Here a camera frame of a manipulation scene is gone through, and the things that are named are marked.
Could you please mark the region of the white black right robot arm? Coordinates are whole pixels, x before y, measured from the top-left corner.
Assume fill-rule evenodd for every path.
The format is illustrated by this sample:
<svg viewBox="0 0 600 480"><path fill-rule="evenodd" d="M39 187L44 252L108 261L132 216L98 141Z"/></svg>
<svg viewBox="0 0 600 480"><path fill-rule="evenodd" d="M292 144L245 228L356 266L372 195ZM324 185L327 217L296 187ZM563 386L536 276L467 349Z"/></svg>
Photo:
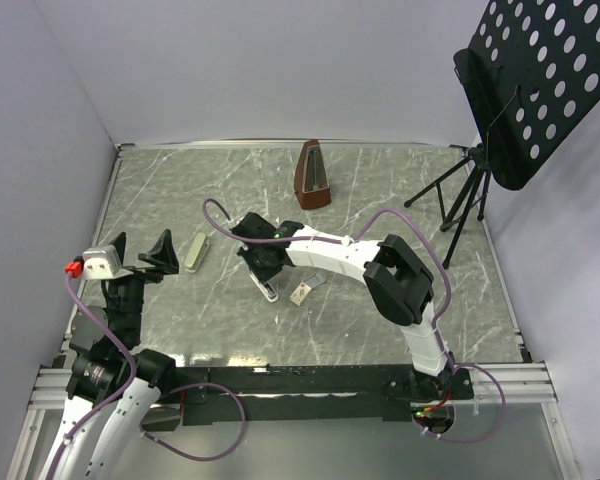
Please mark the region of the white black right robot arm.
<svg viewBox="0 0 600 480"><path fill-rule="evenodd" d="M253 212L231 234L243 243L238 255L250 277L271 301L277 292L270 281L286 266L313 267L363 283L379 313L404 335L418 371L418 390L438 398L450 388L448 350L440 345L433 326L433 275L401 237L352 240L294 221L274 226Z"/></svg>

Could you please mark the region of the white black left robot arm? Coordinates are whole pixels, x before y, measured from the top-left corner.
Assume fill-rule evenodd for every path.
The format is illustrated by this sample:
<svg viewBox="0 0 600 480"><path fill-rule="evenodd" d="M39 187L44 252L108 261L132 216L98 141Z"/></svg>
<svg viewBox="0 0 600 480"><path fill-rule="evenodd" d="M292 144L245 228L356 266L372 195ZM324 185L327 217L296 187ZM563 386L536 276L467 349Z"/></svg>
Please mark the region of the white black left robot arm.
<svg viewBox="0 0 600 480"><path fill-rule="evenodd" d="M133 428L154 402L172 398L178 387L172 358L141 343L144 290L179 271L172 233L139 254L142 266L123 265L126 235L92 247L69 262L65 280L82 278L101 287L105 305L88 307L68 292L78 312L70 349L76 357L66 387L60 427L40 473L43 479L102 479L113 468Z"/></svg>

